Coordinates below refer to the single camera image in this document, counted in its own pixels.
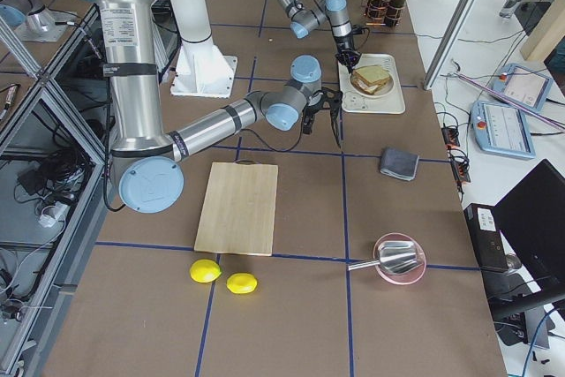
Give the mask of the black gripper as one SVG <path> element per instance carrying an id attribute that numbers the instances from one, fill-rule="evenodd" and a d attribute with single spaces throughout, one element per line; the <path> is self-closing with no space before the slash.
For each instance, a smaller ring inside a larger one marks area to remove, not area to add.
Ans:
<path id="1" fill-rule="evenodd" d="M 322 87 L 315 92 L 312 101 L 305 106 L 304 115 L 302 117 L 302 133 L 306 135 L 313 133 L 315 115 L 321 110 L 328 110 L 330 122 L 336 124 L 339 109 L 342 105 L 342 99 L 343 92 L 340 90 Z"/>
<path id="2" fill-rule="evenodd" d="M 367 26 L 353 26 L 346 35 L 333 35 L 337 48 L 335 57 L 341 65 L 346 67 L 348 73 L 353 72 L 361 58 L 361 54 L 355 48 L 354 36 L 364 32 L 369 32 Z"/>

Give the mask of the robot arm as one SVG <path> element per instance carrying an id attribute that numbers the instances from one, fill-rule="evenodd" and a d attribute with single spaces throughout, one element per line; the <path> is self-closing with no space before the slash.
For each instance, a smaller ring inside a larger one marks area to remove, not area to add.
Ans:
<path id="1" fill-rule="evenodd" d="M 117 114 L 111 178 L 127 207 L 163 211 L 184 187 L 180 162 L 260 120 L 288 131 L 321 108 L 327 89 L 315 57 L 297 57 L 290 79 L 274 92 L 255 91 L 185 128 L 165 132 L 154 47 L 156 0 L 90 0 L 99 8 L 106 62 L 103 74 Z M 170 0 L 182 42 L 176 83 L 184 94 L 230 94 L 235 57 L 215 46 L 205 0 Z"/>
<path id="2" fill-rule="evenodd" d="M 290 29 L 298 39 L 328 23 L 335 41 L 335 57 L 352 74 L 361 59 L 354 36 L 362 26 L 350 21 L 347 0 L 277 0 L 290 20 Z"/>

